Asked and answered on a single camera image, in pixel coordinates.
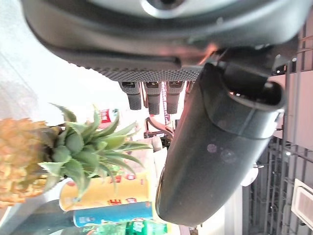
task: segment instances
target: pineapple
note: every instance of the pineapple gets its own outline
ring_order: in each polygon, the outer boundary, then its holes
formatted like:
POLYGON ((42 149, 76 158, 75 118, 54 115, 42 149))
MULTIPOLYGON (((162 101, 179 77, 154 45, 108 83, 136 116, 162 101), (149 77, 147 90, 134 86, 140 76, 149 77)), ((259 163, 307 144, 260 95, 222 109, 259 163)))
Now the pineapple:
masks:
POLYGON ((114 166, 134 171, 123 161, 141 162, 128 151, 151 148, 145 143, 127 141, 136 123, 115 132, 119 117, 106 129, 97 130, 94 122, 78 123, 73 112, 55 105, 65 123, 48 127, 29 119, 0 121, 0 208, 24 202, 53 188, 70 177, 81 198, 92 177, 110 175, 115 183, 114 166))

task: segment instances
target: pineapple crown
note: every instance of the pineapple crown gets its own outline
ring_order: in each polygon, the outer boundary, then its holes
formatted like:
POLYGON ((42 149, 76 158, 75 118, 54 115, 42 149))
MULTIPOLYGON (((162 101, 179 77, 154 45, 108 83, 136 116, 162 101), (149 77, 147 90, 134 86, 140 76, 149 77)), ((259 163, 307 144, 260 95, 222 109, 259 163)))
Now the pineapple crown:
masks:
POLYGON ((78 199, 83 196, 90 184, 92 177, 106 177, 109 174, 115 184, 115 178, 110 166, 117 165, 135 172, 123 159, 142 163, 135 157, 125 152, 150 149, 145 143, 127 141, 136 132, 130 133, 136 122, 116 131, 119 123, 119 114, 115 121, 103 130, 98 130, 100 115, 94 108, 93 122, 78 123, 75 114, 63 106, 53 104, 64 115, 64 128, 60 131, 50 130, 43 136, 43 142, 51 148, 52 162, 38 163, 49 175, 45 191, 53 188, 64 175, 70 177, 77 185, 78 199))

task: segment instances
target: yellow can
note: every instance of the yellow can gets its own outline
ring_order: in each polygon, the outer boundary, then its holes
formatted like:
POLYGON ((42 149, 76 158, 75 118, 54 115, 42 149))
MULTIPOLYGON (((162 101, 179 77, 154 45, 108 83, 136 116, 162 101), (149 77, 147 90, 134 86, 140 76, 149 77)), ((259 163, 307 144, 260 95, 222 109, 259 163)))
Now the yellow can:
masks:
POLYGON ((105 180, 94 178, 78 202, 77 187, 65 184, 61 190, 60 207, 64 211, 72 211, 149 201, 150 178, 148 172, 115 176, 116 189, 111 177, 106 177, 105 180))

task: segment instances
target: beverage can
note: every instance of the beverage can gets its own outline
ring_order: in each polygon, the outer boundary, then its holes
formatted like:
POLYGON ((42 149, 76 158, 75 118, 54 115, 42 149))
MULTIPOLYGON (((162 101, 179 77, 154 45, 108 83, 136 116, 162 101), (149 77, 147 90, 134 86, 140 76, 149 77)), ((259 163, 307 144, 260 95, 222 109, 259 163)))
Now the beverage can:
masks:
POLYGON ((153 219, 152 202, 137 202, 125 205, 91 208, 74 212, 73 220, 76 227, 144 221, 153 219))
POLYGON ((61 189, 59 204, 62 210, 72 211, 149 201, 150 178, 149 172, 117 175, 116 188, 110 176, 94 178, 80 201, 77 187, 66 184, 61 189))

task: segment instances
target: black plastic housing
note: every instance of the black plastic housing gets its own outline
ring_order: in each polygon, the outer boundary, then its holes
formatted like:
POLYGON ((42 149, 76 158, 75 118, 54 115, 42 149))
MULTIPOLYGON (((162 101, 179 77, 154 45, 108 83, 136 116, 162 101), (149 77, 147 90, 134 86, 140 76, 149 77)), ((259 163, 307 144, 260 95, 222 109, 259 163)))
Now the black plastic housing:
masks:
POLYGON ((283 114, 282 87, 268 82, 250 100, 206 64, 185 104, 156 195, 160 218, 196 226, 232 195, 283 114))
POLYGON ((28 25, 51 52, 100 72, 179 70, 211 49, 280 44, 297 34, 311 4, 239 0, 192 17, 156 19, 86 0, 22 0, 28 25))

